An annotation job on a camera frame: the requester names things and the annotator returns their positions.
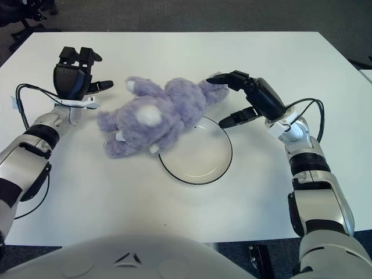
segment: purple plush toy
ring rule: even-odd
[[[152,154],[170,147],[186,127],[201,119],[209,105],[228,94],[226,85],[206,80],[194,84],[184,78],[169,81],[164,89],[140,77],[129,77],[126,85],[136,97],[114,112],[100,112],[97,118],[102,131],[118,131],[108,136],[105,145],[113,158],[146,146]]]

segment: gray carpet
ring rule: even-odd
[[[59,14],[42,22],[62,31],[318,31],[344,56],[371,64],[370,0],[64,0]],[[9,57],[10,33],[19,23],[0,28],[0,65]],[[356,238],[372,255],[372,231]],[[290,278],[298,257],[298,239],[263,241],[268,245],[276,278]],[[219,251],[244,269],[249,242],[219,244]],[[0,273],[51,252],[53,247],[9,246]]]

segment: plate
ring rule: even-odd
[[[196,185],[219,179],[232,158],[228,135],[207,117],[184,131],[173,147],[159,154],[161,163],[173,177]]]

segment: wire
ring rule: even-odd
[[[293,107],[294,105],[298,104],[298,103],[301,103],[301,102],[306,102],[306,101],[311,101],[311,103],[309,103],[307,105],[307,107],[305,107],[305,109],[302,111],[302,113],[300,113],[292,122],[291,122],[291,125],[294,124],[300,117],[302,117],[302,115],[307,111],[307,109],[313,104],[313,103],[316,103],[318,105],[318,108],[319,108],[319,113],[320,113],[320,125],[319,125],[319,132],[318,132],[318,136],[317,136],[317,140],[318,142],[321,141],[322,137],[323,137],[323,132],[324,132],[324,122],[325,122],[325,117],[324,117],[324,104],[322,103],[321,100],[318,100],[318,99],[314,99],[314,98],[305,98],[305,99],[301,99],[301,100],[298,100],[294,103],[291,103],[289,106],[287,106],[287,109]]]
[[[30,128],[30,125],[28,124],[28,121],[27,121],[27,118],[26,118],[26,114],[24,113],[24,109],[23,109],[23,104],[22,104],[22,100],[21,100],[21,97],[20,97],[20,93],[21,93],[21,90],[22,88],[30,88],[30,89],[34,89],[34,90],[39,90],[41,91],[44,95],[46,95],[47,97],[51,98],[53,101],[55,101],[56,103],[62,105],[62,106],[67,106],[67,107],[70,107],[70,108],[82,108],[81,106],[69,106],[69,105],[65,105],[64,103],[61,103],[59,101],[57,101],[55,98],[53,98],[52,96],[54,97],[58,97],[56,94],[54,93],[51,93],[49,92],[48,90],[45,90],[45,89],[42,89],[40,87],[37,87],[37,86],[34,86],[34,85],[31,85],[31,84],[27,84],[27,83],[23,83],[23,84],[19,84],[16,88],[16,102],[17,102],[17,107],[18,107],[18,111],[19,113],[21,114],[21,118],[22,118],[22,121],[23,121],[23,124],[24,124],[24,128],[26,130],[28,130]],[[44,194],[44,197],[42,198],[41,202],[31,211],[21,215],[21,216],[17,216],[14,218],[14,220],[17,220],[17,219],[20,219],[24,216],[27,216],[29,214],[31,214],[33,211],[35,211],[36,209],[38,209],[41,204],[43,203],[43,201],[45,200],[45,198],[47,197],[47,194],[49,192],[49,185],[51,183],[51,176],[50,174],[48,173],[48,184],[46,186],[46,191],[45,191],[45,194]]]
[[[31,213],[34,212],[36,209],[38,209],[39,206],[41,206],[41,204],[43,203],[44,199],[47,197],[47,194],[48,194],[48,192],[49,192],[49,185],[50,185],[50,183],[51,183],[51,176],[50,176],[50,174],[48,173],[48,184],[47,184],[47,186],[46,186],[46,191],[45,191],[44,197],[42,198],[41,202],[40,202],[40,203],[39,203],[39,204],[38,204],[38,205],[37,205],[33,210],[31,210],[31,211],[29,211],[29,212],[27,212],[27,213],[25,213],[25,214],[23,214],[23,215],[21,215],[21,216],[17,216],[17,217],[15,217],[14,220],[20,219],[20,218],[22,218],[22,217],[24,217],[24,216],[27,216],[27,215],[31,214]]]

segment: white table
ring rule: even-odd
[[[370,83],[372,83],[372,70],[359,70]]]
[[[165,85],[174,77],[199,81],[216,72],[241,70],[264,77],[285,103],[305,97],[325,105],[323,151],[354,212],[357,230],[372,228],[370,175],[372,85],[319,33],[37,33],[0,68],[0,148],[24,131],[10,96],[20,83],[53,90],[53,68],[64,46],[91,47],[103,57],[96,80],[115,86],[100,94],[102,110],[128,102],[124,79],[142,76]],[[52,108],[35,91],[23,93],[30,123]],[[215,121],[248,107],[243,92],[206,115]],[[263,119],[230,128],[230,168],[207,185],[183,184],[146,152],[109,159],[97,111],[60,140],[51,157],[51,189],[33,214],[16,220],[8,244],[69,245],[121,233],[180,234],[201,242],[295,237],[287,195],[291,173],[282,144],[270,137]],[[312,134],[316,107],[306,114]],[[38,196],[19,205],[32,209]]]

